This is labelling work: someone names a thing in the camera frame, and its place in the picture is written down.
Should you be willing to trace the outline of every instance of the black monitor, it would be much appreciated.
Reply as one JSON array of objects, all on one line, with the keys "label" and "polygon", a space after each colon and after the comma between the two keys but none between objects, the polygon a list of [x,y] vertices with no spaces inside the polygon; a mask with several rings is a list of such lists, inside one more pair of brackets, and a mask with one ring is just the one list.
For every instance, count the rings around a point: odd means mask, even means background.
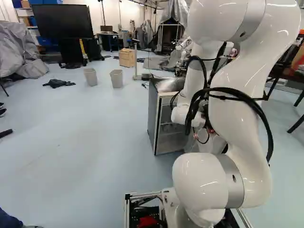
[{"label": "black monitor", "polygon": [[39,33],[45,38],[93,38],[90,11],[86,5],[33,4]]}]

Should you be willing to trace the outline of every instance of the jeans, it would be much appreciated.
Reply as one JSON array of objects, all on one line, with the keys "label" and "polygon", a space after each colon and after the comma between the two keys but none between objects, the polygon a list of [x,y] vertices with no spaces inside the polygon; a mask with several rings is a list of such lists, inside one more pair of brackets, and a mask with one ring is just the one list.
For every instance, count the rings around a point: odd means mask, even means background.
[{"label": "jeans", "polygon": [[0,228],[22,228],[23,223],[0,208]]}]

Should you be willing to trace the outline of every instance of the wastebasket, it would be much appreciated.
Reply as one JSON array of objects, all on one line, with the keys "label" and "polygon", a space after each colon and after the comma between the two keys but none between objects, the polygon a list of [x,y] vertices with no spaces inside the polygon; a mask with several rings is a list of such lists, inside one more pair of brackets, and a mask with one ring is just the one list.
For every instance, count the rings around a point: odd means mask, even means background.
[{"label": "wastebasket", "polygon": [[89,86],[95,86],[98,84],[96,71],[94,68],[84,69],[84,74],[85,74],[86,82],[89,84]]},{"label": "wastebasket", "polygon": [[123,71],[122,70],[112,70],[110,73],[112,86],[114,89],[123,87]]}]

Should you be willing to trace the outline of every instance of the blue bin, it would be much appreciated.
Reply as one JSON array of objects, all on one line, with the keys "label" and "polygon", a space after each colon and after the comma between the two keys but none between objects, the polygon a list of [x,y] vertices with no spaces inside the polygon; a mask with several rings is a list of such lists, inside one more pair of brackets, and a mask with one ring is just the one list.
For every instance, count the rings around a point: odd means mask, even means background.
[{"label": "blue bin", "polygon": [[43,0],[43,4],[62,4],[62,0]]},{"label": "blue bin", "polygon": [[30,4],[43,4],[43,0],[28,0]]},{"label": "blue bin", "polygon": [[37,26],[37,22],[34,16],[28,17],[28,20],[31,26]]},{"label": "blue bin", "polygon": [[47,47],[47,46],[52,46],[53,45],[51,40],[48,39],[48,38],[43,38],[43,37],[36,37],[36,38],[37,38],[37,40],[38,40],[38,42],[41,46],[46,46]]},{"label": "blue bin", "polygon": [[22,8],[21,0],[13,0],[14,8]]}]

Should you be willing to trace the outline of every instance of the light blue floor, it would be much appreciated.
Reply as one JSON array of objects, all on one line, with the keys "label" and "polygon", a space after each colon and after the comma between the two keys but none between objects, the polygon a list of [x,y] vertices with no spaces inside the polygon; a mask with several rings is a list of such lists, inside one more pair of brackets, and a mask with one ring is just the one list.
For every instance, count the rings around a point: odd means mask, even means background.
[{"label": "light blue floor", "polygon": [[[147,72],[138,66],[139,73]],[[0,141],[0,207],[26,224],[121,228],[125,193],[172,185],[171,166],[179,154],[154,157],[147,135],[148,90],[132,80],[134,68],[112,58],[88,67],[96,69],[98,86],[86,85],[82,68],[51,65],[46,76],[9,87],[10,97],[0,92],[8,109],[0,131],[14,130]],[[123,89],[112,89],[113,69],[123,69]],[[52,78],[76,85],[42,87]],[[304,101],[292,106],[297,97],[275,90],[263,103],[275,139],[274,190],[266,205],[246,210],[256,228],[302,227],[304,222],[304,124],[286,133],[304,113]],[[266,148],[263,126],[261,139]]]}]

